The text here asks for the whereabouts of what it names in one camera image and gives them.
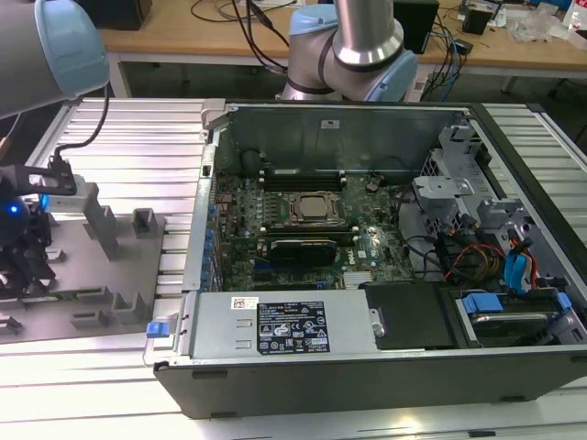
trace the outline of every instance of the black box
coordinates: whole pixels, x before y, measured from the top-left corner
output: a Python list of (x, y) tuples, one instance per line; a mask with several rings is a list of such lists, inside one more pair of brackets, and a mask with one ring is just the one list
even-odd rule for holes
[(469, 6), (462, 22), (462, 31), (468, 34), (482, 35), (487, 23), (492, 19), (493, 11)]
[(152, 0), (75, 0), (97, 28), (139, 30)]
[[(333, 3), (333, 0), (318, 0)], [(395, 0), (393, 16), (404, 28), (404, 47), (413, 53), (424, 53), (438, 12), (438, 0)]]

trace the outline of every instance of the black device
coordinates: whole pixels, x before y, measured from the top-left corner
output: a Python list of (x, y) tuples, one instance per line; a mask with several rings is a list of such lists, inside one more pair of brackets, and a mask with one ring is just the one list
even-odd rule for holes
[[(334, 3), (319, 0), (318, 3)], [(393, 16), (404, 28), (404, 47), (413, 53), (424, 53), (438, 12), (438, 0), (395, 0)]]
[(457, 52), (459, 55), (469, 55), (473, 50), (473, 44), (464, 39), (455, 39), (455, 45), (457, 46)]
[[(33, 177), (38, 183), (32, 183)], [(47, 263), (51, 244), (48, 199), (41, 194), (75, 195), (77, 187), (68, 162), (52, 158), (48, 168), (12, 165), (0, 168), (0, 299), (44, 294), (42, 280), (55, 273)], [(21, 195), (39, 194), (38, 202)]]
[(465, 12), (465, 21), (462, 23), (462, 31), (468, 34), (482, 35), (492, 16), (493, 11), (483, 5), (469, 5)]
[(97, 28), (139, 30), (152, 0), (75, 0)]

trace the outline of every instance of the power supply label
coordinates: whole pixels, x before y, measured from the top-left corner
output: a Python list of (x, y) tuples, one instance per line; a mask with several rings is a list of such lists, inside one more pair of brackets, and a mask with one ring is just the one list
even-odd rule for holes
[(323, 302), (259, 303), (257, 326), (257, 351), (262, 355), (330, 351)]

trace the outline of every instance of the blue release tab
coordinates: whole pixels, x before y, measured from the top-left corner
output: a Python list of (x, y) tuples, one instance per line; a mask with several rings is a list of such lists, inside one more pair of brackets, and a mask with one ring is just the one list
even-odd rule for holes
[(169, 323), (158, 323), (153, 321), (147, 324), (147, 337), (168, 337), (169, 336)]
[(462, 300), (467, 314), (503, 312), (497, 293), (470, 293)]
[(557, 299), (559, 300), (559, 304), (560, 307), (562, 307), (562, 310), (569, 310), (572, 308), (572, 304), (570, 303), (570, 299), (566, 293), (557, 293)]

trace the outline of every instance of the table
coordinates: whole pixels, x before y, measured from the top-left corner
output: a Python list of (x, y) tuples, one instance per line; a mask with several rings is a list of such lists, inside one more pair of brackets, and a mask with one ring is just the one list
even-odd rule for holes
[[(110, 60), (111, 83), (118, 97), (129, 97), (123, 61), (177, 62), (192, 64), (259, 65), (249, 50), (238, 23), (208, 23), (193, 17), (193, 0), (153, 0), (150, 16), (139, 31), (101, 31)], [(446, 15), (458, 0), (440, 0), (439, 14)], [(219, 18), (211, 0), (197, 7), (204, 17)], [(287, 35), (291, 7), (270, 12), (275, 27)], [(460, 22), (445, 16), (443, 23), (454, 34)], [(288, 49), (268, 29), (253, 25), (257, 44), (278, 62), (287, 63)], [(587, 51), (554, 38), (548, 43), (514, 43), (505, 29), (486, 30), (482, 36), (458, 34), (474, 45), (463, 73), (554, 78), (587, 78)], [(427, 76), (438, 69), (445, 51), (433, 37), (426, 52), (418, 56), (420, 65), (407, 96), (418, 101)]]

